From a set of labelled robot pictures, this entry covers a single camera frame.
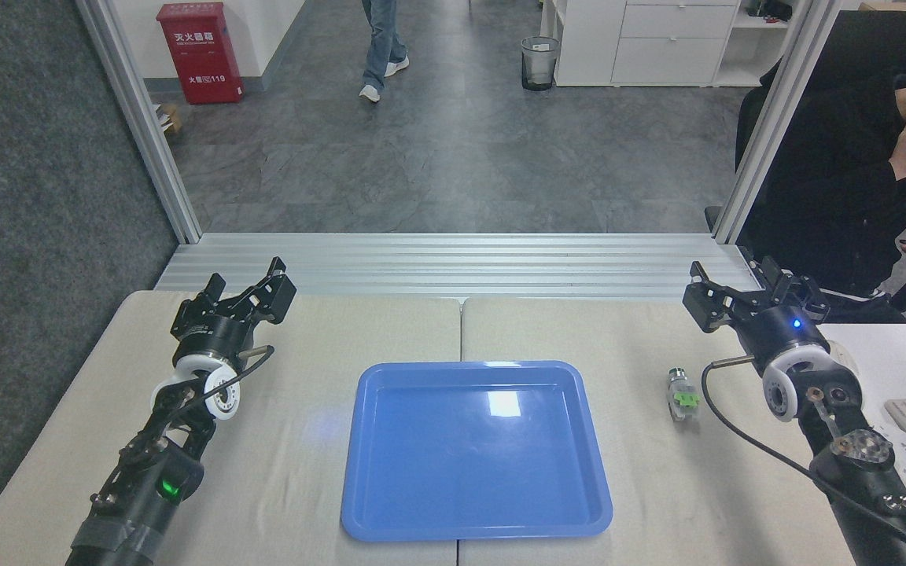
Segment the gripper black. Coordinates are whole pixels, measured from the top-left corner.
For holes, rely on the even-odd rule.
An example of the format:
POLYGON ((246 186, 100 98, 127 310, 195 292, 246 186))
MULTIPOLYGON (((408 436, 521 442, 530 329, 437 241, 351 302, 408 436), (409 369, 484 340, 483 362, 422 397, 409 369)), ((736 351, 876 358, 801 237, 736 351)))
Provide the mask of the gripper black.
POLYGON ((826 320, 831 306, 816 280, 781 268, 769 255, 758 259, 743 251, 760 286, 758 291, 747 293, 755 314, 738 320, 745 313, 745 293, 709 280, 701 262, 691 262, 691 283, 684 287, 683 305, 698 327, 712 333, 738 320, 736 334, 757 370, 766 369, 778 355, 802 345, 819 345, 830 351, 817 325, 826 320))
POLYGON ((222 359, 230 366, 243 366, 240 353, 254 345, 256 323, 266 320, 280 325, 297 293, 280 257, 272 259, 266 276, 256 285, 229 299, 226 306, 229 318, 215 314, 224 286, 223 277, 214 273, 194 300, 184 300, 179 306, 171 327, 172 336, 179 341, 172 358, 174 366, 187 355, 203 355, 222 359))

